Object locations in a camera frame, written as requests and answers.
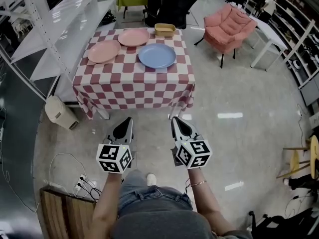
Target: tiled floor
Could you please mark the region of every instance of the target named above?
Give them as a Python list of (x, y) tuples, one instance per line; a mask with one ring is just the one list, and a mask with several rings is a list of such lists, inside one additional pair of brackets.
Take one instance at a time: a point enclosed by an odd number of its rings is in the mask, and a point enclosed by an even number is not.
[[(255, 50), (250, 47), (256, 41), (255, 34), (238, 49), (236, 60), (225, 55), (223, 69), (219, 67), (221, 54), (207, 42), (193, 45), (203, 36), (203, 17), (224, 4), (224, 0), (198, 0), (188, 15), (190, 25), (183, 34), (194, 68), (196, 90), (194, 107), (186, 113), (192, 115), (192, 122), (213, 148), (213, 157), (203, 168), (206, 179), (226, 218), (243, 227), (250, 223), (247, 216), (250, 210), (254, 210), (257, 217), (263, 213), (285, 216), (288, 201), (295, 195), (307, 193), (291, 191), (280, 179), (276, 180), (278, 174), (288, 169), (286, 162), (290, 153), (283, 152), (282, 148), (301, 145), (297, 104), (304, 108), (304, 102), (291, 72), (281, 64), (282, 59), (265, 72), (260, 68), (275, 58), (267, 52), (257, 68), (250, 67), (262, 48), (262, 43)], [(122, 9), (117, 13), (117, 28), (144, 26), (142, 9), (129, 8), (125, 20)], [(169, 109), (111, 111), (111, 119), (107, 121), (98, 116), (88, 120), (76, 109), (81, 122), (73, 131), (52, 124), (43, 115), (34, 156), (36, 194), (46, 184), (50, 162), (59, 152), (72, 153), (83, 163), (89, 179), (97, 181), (101, 189), (107, 175), (95, 161), (98, 143), (104, 139), (109, 125), (127, 116), (134, 119), (135, 129), (132, 148), (137, 151), (137, 158), (132, 167), (144, 173), (153, 172), (160, 186), (172, 186), (184, 192), (187, 171), (173, 164), (170, 149), (174, 142), (168, 113)], [(223, 113), (242, 113), (242, 117), (220, 119)], [(303, 116), (301, 127), (304, 135), (309, 135), (307, 115)], [(59, 156), (52, 164), (51, 181), (72, 192), (81, 173), (81, 166), (71, 157)], [(241, 186), (228, 190), (228, 186), (235, 183)], [(306, 208), (307, 201), (308, 198), (300, 211)], [(299, 206), (298, 200), (291, 201), (286, 215), (297, 213)]]

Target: plate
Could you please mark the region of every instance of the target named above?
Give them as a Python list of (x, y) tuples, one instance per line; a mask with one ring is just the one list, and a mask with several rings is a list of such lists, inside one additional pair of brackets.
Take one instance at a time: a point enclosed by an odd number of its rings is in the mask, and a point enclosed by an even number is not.
[(88, 58), (93, 63), (104, 63), (114, 58), (120, 49), (121, 45), (115, 40), (98, 42), (90, 49)]
[(176, 59), (176, 53), (165, 44), (152, 43), (140, 50), (139, 59), (145, 66), (160, 69), (172, 65)]
[(143, 28), (131, 28), (124, 30), (118, 37), (120, 44), (127, 47), (140, 46), (150, 38), (150, 33)]

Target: gray shirt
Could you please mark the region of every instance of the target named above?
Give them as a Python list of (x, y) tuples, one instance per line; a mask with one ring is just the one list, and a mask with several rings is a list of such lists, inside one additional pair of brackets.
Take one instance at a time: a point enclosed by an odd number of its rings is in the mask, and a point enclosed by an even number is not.
[[(252, 239), (249, 232), (230, 231), (227, 239)], [(208, 221), (183, 201), (158, 198), (132, 203), (121, 211), (113, 239), (216, 239)]]

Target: denim shorts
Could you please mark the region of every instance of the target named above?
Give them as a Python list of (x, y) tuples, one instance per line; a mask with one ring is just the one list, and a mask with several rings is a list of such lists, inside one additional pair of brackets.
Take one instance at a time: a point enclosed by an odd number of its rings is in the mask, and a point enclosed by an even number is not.
[(121, 215), (122, 209), (126, 206), (151, 198), (172, 199), (183, 204), (189, 210), (193, 209), (188, 195), (171, 187), (147, 186), (143, 174), (138, 170), (134, 170), (127, 175), (122, 184), (118, 205), (119, 215)]

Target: black and white marker cube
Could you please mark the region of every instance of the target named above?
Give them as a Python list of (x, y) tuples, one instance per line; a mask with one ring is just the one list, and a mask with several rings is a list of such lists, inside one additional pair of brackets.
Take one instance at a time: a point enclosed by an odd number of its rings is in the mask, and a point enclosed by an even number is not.
[(132, 161), (128, 145), (99, 144), (96, 161), (103, 171), (124, 173)]
[(204, 167), (213, 154), (207, 140), (175, 142), (178, 147), (176, 157), (187, 169)]

